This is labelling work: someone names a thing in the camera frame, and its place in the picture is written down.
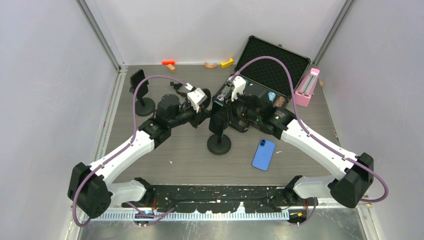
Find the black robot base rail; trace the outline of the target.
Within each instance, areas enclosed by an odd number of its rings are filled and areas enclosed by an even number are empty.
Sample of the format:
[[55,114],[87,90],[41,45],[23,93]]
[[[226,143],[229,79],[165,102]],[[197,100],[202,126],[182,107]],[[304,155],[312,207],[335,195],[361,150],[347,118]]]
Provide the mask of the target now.
[[276,213],[289,207],[311,210],[318,201],[302,199],[291,189],[265,185],[152,185],[137,208],[150,208],[164,213],[213,214],[234,213],[244,208],[246,213]]

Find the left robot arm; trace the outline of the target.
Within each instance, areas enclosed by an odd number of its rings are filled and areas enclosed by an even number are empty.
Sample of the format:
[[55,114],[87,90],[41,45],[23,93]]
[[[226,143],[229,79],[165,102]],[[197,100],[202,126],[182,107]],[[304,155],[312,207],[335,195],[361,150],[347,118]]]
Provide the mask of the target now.
[[82,162],[71,172],[68,197],[73,209],[80,208],[89,219],[102,215],[107,208],[125,202],[148,207],[153,193],[144,180],[115,183],[115,179],[136,160],[158,148],[170,136],[172,129],[186,123],[194,128],[206,120],[211,94],[196,89],[186,95],[184,103],[175,94],[164,95],[154,116],[141,124],[123,144],[101,159],[86,165]]

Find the small-clamp black phone stand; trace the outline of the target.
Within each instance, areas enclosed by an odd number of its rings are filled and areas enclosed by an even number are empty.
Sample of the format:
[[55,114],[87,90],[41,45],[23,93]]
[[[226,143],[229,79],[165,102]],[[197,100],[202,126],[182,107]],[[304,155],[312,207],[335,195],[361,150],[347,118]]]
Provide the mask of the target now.
[[[185,86],[182,83],[171,81],[170,82],[170,86],[173,87],[173,89],[175,90],[175,92],[178,95],[180,95],[183,98],[187,98],[187,94],[188,93],[187,92],[180,91],[181,88],[185,88]],[[210,103],[211,103],[211,98],[212,98],[211,97],[211,92],[207,88],[202,88],[201,90],[206,95],[206,100],[202,103],[202,105],[203,105],[203,107],[205,107],[207,109],[209,107]]]

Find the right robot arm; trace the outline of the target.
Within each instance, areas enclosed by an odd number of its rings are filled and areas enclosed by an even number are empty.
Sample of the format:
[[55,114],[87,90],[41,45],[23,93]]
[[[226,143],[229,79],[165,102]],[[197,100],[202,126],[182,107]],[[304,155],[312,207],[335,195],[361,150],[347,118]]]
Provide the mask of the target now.
[[232,87],[224,100],[231,120],[247,123],[295,146],[330,173],[321,177],[295,177],[285,192],[288,203],[299,205],[312,197],[333,198],[353,209],[364,200],[375,178],[372,156],[365,152],[357,155],[321,136],[295,113],[278,104],[285,103],[284,98],[262,87]]

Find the black smartphone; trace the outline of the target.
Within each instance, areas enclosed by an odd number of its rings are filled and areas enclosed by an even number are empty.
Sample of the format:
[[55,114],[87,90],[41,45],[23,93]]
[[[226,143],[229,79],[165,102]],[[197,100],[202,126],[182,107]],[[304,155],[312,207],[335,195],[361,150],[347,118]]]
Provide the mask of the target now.
[[[130,89],[129,91],[134,94],[135,93],[135,89],[137,88],[137,86],[142,82],[142,80],[144,80],[146,78],[145,73],[142,69],[139,69],[136,73],[134,73],[131,77],[130,77]],[[136,93],[136,98],[137,99],[141,99],[143,98],[149,91],[148,89],[148,81],[145,81],[143,84],[140,85],[140,87],[138,88],[138,91]]]

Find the dark green-edged smartphone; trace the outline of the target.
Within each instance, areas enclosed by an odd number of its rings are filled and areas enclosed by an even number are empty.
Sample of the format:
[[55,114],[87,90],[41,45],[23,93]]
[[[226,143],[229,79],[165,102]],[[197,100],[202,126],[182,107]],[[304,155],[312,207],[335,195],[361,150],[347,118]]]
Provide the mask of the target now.
[[210,111],[210,119],[208,129],[211,133],[218,137],[224,135],[225,129],[229,125],[228,109],[226,106],[221,106],[217,102],[212,103]]

